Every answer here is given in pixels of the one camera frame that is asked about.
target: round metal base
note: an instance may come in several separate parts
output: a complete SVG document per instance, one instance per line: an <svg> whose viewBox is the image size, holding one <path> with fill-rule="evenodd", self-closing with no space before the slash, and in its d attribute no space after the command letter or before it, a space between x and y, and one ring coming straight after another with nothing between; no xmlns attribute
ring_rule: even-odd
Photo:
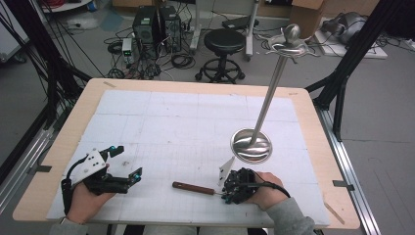
<svg viewBox="0 0 415 235"><path fill-rule="evenodd" d="M244 163L261 164L271 156L271 140L259 132L255 143L251 144L253 133L253 129L238 130L231 138L232 152Z"/></svg>

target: metal rod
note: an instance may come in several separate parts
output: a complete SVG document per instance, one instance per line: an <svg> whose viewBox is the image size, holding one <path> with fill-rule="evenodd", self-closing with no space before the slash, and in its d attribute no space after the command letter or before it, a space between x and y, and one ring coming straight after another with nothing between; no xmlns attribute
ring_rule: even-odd
<svg viewBox="0 0 415 235"><path fill-rule="evenodd" d="M284 66L287 63L287 59L288 58L285 56L280 56L278 59L277 66L275 67L274 74L272 75L271 82L269 83L268 91L266 92L265 100L263 101L262 109L259 113L258 121L256 122L253 137L250 142L251 145L256 142L257 135L262 127L263 121L265 120L266 113L268 112L269 105L274 97L275 90L277 89L277 85L280 81L281 74L283 73Z"/></svg>

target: black stool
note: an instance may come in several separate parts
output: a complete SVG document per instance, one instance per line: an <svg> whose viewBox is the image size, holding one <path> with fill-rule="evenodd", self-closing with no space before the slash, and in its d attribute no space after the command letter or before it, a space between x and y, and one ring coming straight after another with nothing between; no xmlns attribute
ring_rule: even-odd
<svg viewBox="0 0 415 235"><path fill-rule="evenodd" d="M228 55L240 52L245 47L245 37L241 33L228 28L215 29L205 36L205 45L219 58L207 61L199 73L195 75L196 80L202 79L202 73L210 79L210 83L230 81L236 84L236 79L245 78L238 64L226 58ZM215 61L218 61L217 68L208 66ZM227 62L234 65L234 67L227 69Z"/></svg>

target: sleeve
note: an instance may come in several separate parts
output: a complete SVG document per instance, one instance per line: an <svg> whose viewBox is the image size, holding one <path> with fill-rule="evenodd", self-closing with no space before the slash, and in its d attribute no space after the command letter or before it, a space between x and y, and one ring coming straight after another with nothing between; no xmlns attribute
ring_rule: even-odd
<svg viewBox="0 0 415 235"><path fill-rule="evenodd" d="M268 215L274 220L274 234L296 234L308 235L315 234L314 220L302 214L299 205L294 198L272 206L266 210Z"/></svg>
<svg viewBox="0 0 415 235"><path fill-rule="evenodd" d="M54 224L49 235L85 235L88 226L80 224Z"/></svg>

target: wooden handle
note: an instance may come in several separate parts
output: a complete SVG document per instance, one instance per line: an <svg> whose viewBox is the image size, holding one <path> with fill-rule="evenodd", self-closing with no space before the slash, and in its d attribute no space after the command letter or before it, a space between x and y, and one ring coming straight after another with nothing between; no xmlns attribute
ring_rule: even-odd
<svg viewBox="0 0 415 235"><path fill-rule="evenodd" d="M192 192L196 192L196 193L209 194L209 195L214 194L213 189L204 188L204 187L191 185L191 184L180 183L180 182L176 182L176 181L173 182L173 188L188 190L188 191L192 191Z"/></svg>

